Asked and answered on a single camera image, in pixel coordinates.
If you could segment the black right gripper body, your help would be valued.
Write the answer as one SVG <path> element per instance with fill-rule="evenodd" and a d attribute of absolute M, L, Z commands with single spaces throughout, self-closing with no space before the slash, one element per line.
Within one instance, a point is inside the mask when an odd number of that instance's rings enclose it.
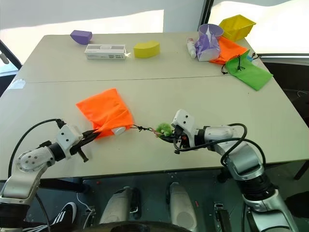
<path fill-rule="evenodd" d="M 191 134 L 180 126 L 174 126 L 173 145 L 175 148 L 190 148 Z"/>

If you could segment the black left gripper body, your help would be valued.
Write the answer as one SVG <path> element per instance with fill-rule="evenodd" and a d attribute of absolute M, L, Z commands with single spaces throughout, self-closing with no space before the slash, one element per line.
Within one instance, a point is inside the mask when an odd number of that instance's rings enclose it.
<path fill-rule="evenodd" d="M 83 159 L 83 162 L 87 162 L 87 161 L 89 161 L 89 159 L 85 155 L 85 153 L 82 151 L 82 146 L 84 146 L 84 145 L 85 145 L 84 141 L 80 141 L 76 145 L 73 145 L 70 148 L 70 154 L 73 156 L 73 155 L 78 153 L 80 155 L 80 157 Z"/>

